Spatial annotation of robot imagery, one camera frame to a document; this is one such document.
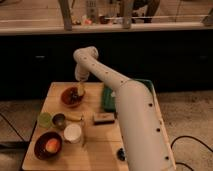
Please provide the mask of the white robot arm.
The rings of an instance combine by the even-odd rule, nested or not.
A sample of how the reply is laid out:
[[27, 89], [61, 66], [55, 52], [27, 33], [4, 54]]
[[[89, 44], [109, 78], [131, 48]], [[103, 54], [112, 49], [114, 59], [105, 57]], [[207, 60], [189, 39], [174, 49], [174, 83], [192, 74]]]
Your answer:
[[95, 75], [115, 93], [115, 107], [129, 171], [176, 171], [155, 96], [141, 82], [100, 63], [94, 46], [74, 51], [75, 78]]

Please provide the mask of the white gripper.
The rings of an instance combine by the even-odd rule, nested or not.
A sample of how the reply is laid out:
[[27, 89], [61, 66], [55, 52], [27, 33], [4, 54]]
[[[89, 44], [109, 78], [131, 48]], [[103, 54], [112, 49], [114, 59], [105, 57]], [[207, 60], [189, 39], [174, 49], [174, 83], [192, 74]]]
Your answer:
[[[75, 78], [77, 81], [85, 82], [88, 80], [88, 71], [81, 67], [80, 65], [76, 65], [75, 68]], [[85, 93], [84, 85], [82, 82], [77, 83], [77, 93], [79, 96], [83, 96]]]

